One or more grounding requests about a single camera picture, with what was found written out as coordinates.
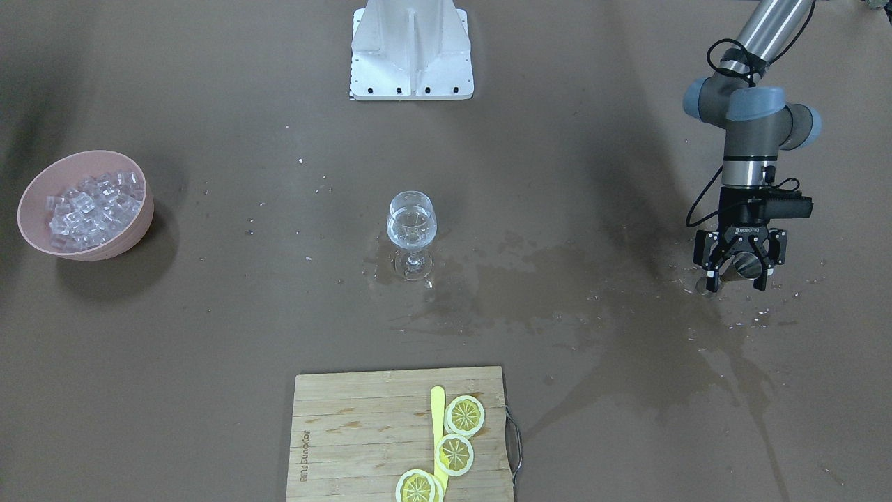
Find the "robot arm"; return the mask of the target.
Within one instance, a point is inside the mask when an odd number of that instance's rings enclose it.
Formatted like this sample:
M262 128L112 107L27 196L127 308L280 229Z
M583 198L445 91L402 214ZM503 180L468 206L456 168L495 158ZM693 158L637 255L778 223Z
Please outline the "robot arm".
M708 60L712 76L692 83L683 110L701 123L722 128L722 165L707 187L720 183L713 231L697 231L693 263L704 275L698 291L718 292L724 282L743 279L765 290L786 261L789 234L774 220L806 219L815 204L799 181L776 178L778 154L813 143L822 118L812 107L792 104L777 86L762 86L768 69L793 46L812 19L813 1L761 1L727 49Z

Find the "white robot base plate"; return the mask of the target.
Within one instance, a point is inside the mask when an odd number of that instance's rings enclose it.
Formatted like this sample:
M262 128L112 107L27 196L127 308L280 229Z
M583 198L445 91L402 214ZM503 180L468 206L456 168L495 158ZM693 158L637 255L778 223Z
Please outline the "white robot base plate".
M452 1L369 1L351 28L348 96L356 101L469 100L468 13Z

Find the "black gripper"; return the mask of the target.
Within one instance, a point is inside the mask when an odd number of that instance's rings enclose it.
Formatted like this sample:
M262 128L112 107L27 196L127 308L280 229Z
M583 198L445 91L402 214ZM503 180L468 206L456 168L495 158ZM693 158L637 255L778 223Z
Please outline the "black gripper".
M754 220L748 209L752 198L767 195L784 195L778 188L720 188L716 217L716 231L697 231L693 249L693 263L701 267L704 276L700 288L704 292L718 292L720 269L725 261L742 249L754 254L758 262L758 274L753 279L754 289L764 291L775 269L786 261L789 233L782 229L770 229Z

